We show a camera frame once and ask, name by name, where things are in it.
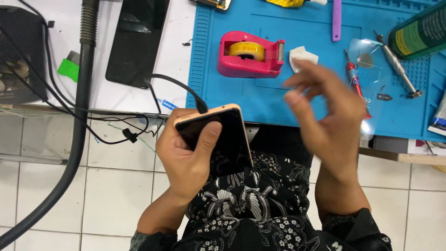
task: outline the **person's left hand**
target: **person's left hand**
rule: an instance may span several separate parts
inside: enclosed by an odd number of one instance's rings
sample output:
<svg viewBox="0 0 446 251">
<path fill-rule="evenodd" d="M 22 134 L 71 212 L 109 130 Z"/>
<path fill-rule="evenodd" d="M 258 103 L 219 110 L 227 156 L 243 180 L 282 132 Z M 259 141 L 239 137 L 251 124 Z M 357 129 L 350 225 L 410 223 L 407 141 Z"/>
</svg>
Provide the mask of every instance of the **person's left hand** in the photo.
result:
<svg viewBox="0 0 446 251">
<path fill-rule="evenodd" d="M 211 153 L 222 130 L 219 122 L 208 123 L 201 131 L 195 151 L 188 150 L 173 122 L 196 112 L 195 109 L 173 110 L 156 144 L 158 157 L 169 178 L 169 191 L 184 204 L 188 204 L 206 183 Z"/>
</svg>

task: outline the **pink tape dispenser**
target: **pink tape dispenser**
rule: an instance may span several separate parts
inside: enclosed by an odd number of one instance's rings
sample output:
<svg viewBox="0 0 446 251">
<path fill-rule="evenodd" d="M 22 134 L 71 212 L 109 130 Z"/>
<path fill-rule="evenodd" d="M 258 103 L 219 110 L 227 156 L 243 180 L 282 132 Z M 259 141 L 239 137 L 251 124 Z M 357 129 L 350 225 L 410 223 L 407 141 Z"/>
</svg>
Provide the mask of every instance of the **pink tape dispenser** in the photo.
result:
<svg viewBox="0 0 446 251">
<path fill-rule="evenodd" d="M 275 78 L 283 62 L 285 40 L 277 42 L 243 31 L 231 31 L 220 40 L 218 72 L 229 78 Z"/>
</svg>

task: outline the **red screwdriver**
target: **red screwdriver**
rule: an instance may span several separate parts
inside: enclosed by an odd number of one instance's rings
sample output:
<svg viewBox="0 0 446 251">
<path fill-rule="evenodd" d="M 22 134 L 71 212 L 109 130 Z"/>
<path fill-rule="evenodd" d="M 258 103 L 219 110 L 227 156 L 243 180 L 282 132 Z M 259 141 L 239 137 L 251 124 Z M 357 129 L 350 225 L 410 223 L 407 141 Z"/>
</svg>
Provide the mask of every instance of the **red screwdriver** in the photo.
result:
<svg viewBox="0 0 446 251">
<path fill-rule="evenodd" d="M 345 66 L 345 71 L 347 72 L 347 76 L 348 76 L 348 79 L 350 80 L 350 84 L 353 83 L 355 85 L 356 92 L 362 99 L 364 99 L 364 97 L 362 96 L 361 87 L 359 86 L 358 72 L 356 71 L 355 65 L 352 62 L 350 62 L 350 58 L 348 57 L 347 50 L 344 49 L 344 51 L 345 51 L 345 55 L 347 56 L 347 65 Z M 372 118 L 372 116 L 370 115 L 370 113 L 368 112 L 368 109 L 366 107 L 364 119 L 370 119 L 370 118 Z"/>
</svg>

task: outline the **hand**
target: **hand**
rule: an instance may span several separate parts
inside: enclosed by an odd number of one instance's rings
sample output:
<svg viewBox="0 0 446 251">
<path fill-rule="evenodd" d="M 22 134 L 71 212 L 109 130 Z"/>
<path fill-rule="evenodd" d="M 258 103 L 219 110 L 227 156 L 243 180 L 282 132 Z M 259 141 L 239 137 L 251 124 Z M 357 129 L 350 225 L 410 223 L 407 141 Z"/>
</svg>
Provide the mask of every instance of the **hand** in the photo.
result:
<svg viewBox="0 0 446 251">
<path fill-rule="evenodd" d="M 310 61 L 295 63 L 302 70 L 283 83 L 295 87 L 284 99 L 299 121 L 305 146 L 331 173 L 341 174 L 339 171 L 346 165 L 356 167 L 364 101 L 332 71 Z M 316 121 L 310 101 L 318 95 L 327 99 L 328 114 Z"/>
<path fill-rule="evenodd" d="M 169 178 L 169 192 L 183 204 L 197 195 L 209 177 L 211 153 L 222 130 L 219 122 L 208 123 L 201 131 L 195 151 L 188 150 L 173 122 L 196 112 L 195 109 L 173 110 L 156 144 L 158 157 Z"/>
</svg>

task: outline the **green tape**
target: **green tape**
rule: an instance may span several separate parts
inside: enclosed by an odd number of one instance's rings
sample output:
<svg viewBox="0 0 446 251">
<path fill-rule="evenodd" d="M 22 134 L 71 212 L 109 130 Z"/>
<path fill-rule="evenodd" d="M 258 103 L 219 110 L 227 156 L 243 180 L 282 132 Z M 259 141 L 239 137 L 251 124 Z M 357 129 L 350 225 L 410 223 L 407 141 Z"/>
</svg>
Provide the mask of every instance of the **green tape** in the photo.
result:
<svg viewBox="0 0 446 251">
<path fill-rule="evenodd" d="M 79 65 L 71 62 L 68 59 L 62 60 L 59 69 L 57 69 L 57 72 L 62 76 L 71 78 L 76 83 L 78 82 Z"/>
</svg>

